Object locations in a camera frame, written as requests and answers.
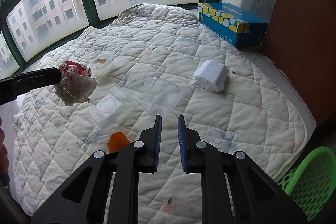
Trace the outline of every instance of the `quilted blanket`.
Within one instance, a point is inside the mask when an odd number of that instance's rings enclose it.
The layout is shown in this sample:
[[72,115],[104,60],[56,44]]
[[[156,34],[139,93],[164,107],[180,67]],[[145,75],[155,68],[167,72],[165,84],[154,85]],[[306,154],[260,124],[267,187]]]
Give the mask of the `quilted blanket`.
[[[48,86],[27,93],[14,117],[16,193],[29,215],[93,152],[108,152],[109,136],[87,142],[88,135],[97,132],[88,109],[113,86],[138,102],[114,131],[133,141],[153,126],[155,115],[141,110],[142,88],[149,76],[170,81],[185,93],[163,121],[157,173],[140,174],[139,223],[201,222],[200,175],[187,175],[181,167],[179,115],[202,140],[223,152],[245,151],[274,180],[306,145],[305,123],[286,96],[187,10],[154,4],[129,8],[109,26],[88,27],[77,39],[47,53],[38,68],[65,60],[87,64],[103,51],[115,55],[113,67],[96,79],[89,103],[65,106]],[[194,83],[194,71],[207,59],[230,71],[222,92],[207,92]]]

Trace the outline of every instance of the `orange object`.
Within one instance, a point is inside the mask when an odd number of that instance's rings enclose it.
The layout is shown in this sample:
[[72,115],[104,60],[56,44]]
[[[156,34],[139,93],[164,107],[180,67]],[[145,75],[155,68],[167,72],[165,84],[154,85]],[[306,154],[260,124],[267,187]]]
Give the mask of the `orange object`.
[[128,138],[121,131],[113,133],[109,139],[109,151],[114,153],[121,151],[126,145],[130,144]]

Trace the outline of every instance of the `blue tissue box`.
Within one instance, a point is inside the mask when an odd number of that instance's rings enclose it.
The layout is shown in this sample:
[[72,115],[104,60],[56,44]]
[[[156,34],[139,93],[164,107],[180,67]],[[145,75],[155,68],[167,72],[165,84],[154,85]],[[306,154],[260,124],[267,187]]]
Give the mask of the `blue tissue box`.
[[230,3],[199,3],[199,20],[235,47],[260,44],[268,24]]

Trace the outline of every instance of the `plastic container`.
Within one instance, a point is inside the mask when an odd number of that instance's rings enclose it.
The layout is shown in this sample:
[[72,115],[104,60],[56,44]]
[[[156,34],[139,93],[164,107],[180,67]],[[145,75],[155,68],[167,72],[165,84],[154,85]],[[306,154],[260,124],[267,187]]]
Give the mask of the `plastic container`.
[[137,105],[137,102],[114,86],[98,104],[89,108],[91,122],[102,135],[108,135]]
[[305,212],[310,222],[335,189],[335,155],[327,147],[316,148],[298,168],[288,171],[278,185]]
[[148,77],[143,87],[142,109],[164,117],[176,107],[184,91],[171,82]]
[[106,75],[113,67],[114,54],[111,52],[102,52],[87,65],[94,76]]

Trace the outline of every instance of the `clear plastic container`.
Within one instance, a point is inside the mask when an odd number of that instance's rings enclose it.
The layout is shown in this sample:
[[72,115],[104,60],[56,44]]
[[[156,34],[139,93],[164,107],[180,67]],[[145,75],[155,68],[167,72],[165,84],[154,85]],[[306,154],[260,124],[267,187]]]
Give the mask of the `clear plastic container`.
[[112,69],[114,54],[111,52],[102,52],[87,65],[94,76],[106,75]]
[[171,82],[148,77],[143,87],[142,109],[164,117],[176,107],[184,91]]
[[89,108],[91,122],[103,135],[108,135],[137,105],[137,102],[114,86],[98,104]]

